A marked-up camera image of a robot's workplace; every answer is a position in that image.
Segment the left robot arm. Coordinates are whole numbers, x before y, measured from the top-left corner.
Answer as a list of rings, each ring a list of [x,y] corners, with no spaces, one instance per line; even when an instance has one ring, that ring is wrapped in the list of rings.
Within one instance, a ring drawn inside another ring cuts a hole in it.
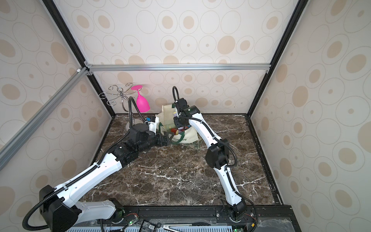
[[[111,174],[121,170],[153,147],[169,145],[169,137],[157,133],[159,118],[142,117],[142,123],[129,123],[129,130],[106,153],[86,170],[56,186],[45,186],[39,192],[39,203],[25,215],[22,227],[27,231],[50,229],[65,232],[75,224],[116,218],[121,210],[114,200],[88,205],[79,200]]]

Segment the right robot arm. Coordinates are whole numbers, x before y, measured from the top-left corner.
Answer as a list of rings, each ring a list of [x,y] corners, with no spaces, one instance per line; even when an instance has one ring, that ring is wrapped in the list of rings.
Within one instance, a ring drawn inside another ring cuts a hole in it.
[[[208,148],[205,160],[221,182],[226,196],[227,213],[231,220],[240,221],[245,216],[250,216],[256,227],[259,222],[256,206],[239,192],[231,173],[231,168],[237,166],[238,159],[229,141],[222,139],[211,129],[196,106],[189,106],[185,99],[180,98],[177,87],[173,86],[172,93],[176,108],[175,127],[179,129],[190,126],[205,142]]]

